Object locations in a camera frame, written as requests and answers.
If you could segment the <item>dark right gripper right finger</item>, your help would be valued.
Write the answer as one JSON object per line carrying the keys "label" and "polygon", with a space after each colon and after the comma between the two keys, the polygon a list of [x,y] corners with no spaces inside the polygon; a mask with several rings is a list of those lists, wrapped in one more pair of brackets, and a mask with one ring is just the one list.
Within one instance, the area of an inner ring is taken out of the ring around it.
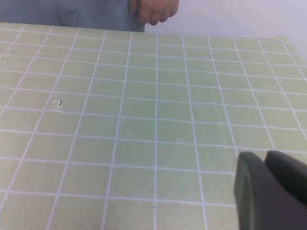
{"label": "dark right gripper right finger", "polygon": [[307,204],[307,166],[276,150],[267,152],[264,163],[281,186],[302,204]]}

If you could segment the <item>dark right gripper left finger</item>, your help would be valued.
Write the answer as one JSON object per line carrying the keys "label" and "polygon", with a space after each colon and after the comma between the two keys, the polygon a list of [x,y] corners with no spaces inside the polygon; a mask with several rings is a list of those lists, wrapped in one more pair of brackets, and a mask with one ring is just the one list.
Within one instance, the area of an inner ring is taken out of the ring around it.
{"label": "dark right gripper left finger", "polygon": [[307,205],[287,192],[252,152],[238,156],[234,196],[241,230],[307,228]]}

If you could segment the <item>person's left hand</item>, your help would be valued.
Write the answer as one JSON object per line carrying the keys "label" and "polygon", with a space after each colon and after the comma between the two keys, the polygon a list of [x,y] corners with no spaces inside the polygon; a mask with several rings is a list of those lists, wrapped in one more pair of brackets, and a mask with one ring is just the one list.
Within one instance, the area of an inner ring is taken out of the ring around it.
{"label": "person's left hand", "polygon": [[179,8],[179,0],[130,0],[130,13],[139,23],[157,25],[173,17]]}

